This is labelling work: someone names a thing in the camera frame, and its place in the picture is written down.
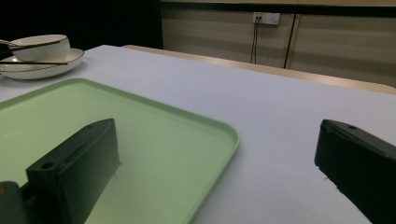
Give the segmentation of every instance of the screw hole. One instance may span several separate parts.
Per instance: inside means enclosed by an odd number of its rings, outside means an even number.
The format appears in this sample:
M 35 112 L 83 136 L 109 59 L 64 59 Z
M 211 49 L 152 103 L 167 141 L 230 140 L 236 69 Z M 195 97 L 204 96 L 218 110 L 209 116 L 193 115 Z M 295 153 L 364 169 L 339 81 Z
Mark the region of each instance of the screw hole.
M 53 166 L 52 162 L 46 162 L 44 164 L 41 165 L 41 169 L 49 169 Z

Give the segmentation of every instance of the light green plastic tray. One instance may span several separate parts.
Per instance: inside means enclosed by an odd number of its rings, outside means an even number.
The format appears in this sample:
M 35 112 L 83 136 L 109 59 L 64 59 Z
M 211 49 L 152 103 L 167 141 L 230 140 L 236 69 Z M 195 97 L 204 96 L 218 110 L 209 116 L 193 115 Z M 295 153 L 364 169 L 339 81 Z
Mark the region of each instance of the light green plastic tray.
M 86 223 L 189 223 L 239 145 L 227 123 L 83 78 L 0 104 L 0 181 L 83 126 L 113 118 L 121 167 Z

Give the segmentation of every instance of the table surface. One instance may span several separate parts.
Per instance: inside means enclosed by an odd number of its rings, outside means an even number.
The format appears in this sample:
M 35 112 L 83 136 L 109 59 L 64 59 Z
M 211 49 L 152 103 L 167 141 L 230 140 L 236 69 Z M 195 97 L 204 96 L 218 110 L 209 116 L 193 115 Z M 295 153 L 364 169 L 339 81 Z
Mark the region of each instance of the table surface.
M 84 77 L 233 125 L 240 147 L 193 223 L 370 223 L 314 164 L 319 126 L 335 119 L 396 145 L 394 94 L 112 46 L 83 57 L 57 77 L 0 76 L 0 101 Z

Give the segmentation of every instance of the wooden panel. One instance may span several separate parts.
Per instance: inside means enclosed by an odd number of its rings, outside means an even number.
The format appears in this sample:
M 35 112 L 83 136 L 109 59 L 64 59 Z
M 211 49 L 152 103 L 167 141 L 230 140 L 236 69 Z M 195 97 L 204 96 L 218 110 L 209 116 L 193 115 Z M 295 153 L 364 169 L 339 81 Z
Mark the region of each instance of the wooden panel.
M 163 9 L 163 48 L 248 63 L 252 20 L 251 12 Z M 257 63 L 283 67 L 288 27 L 288 14 L 279 25 L 260 26 Z
M 323 5 L 366 5 L 384 6 L 396 5 L 396 0 L 298 0 L 299 4 L 323 4 Z
M 191 2 L 191 3 L 254 3 L 254 4 L 315 4 L 315 5 L 396 5 L 396 0 L 163 0 L 163 2 Z
M 396 19 L 302 15 L 290 69 L 396 87 Z

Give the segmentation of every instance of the wall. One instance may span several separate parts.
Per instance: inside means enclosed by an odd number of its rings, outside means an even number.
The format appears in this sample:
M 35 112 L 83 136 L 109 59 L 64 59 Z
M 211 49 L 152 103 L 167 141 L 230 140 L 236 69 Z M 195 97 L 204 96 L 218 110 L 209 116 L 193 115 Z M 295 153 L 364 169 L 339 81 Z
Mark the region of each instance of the wall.
M 69 37 L 72 48 L 131 44 L 160 49 L 163 47 L 160 3 L 160 0 L 104 0 L 94 4 L 65 0 L 3 1 L 0 39 L 62 34 Z
M 260 26 L 257 63 L 283 67 L 292 17 L 281 14 L 278 26 Z M 252 12 L 163 9 L 162 18 L 164 49 L 249 63 Z M 386 18 L 302 15 L 286 67 L 396 87 L 395 24 Z

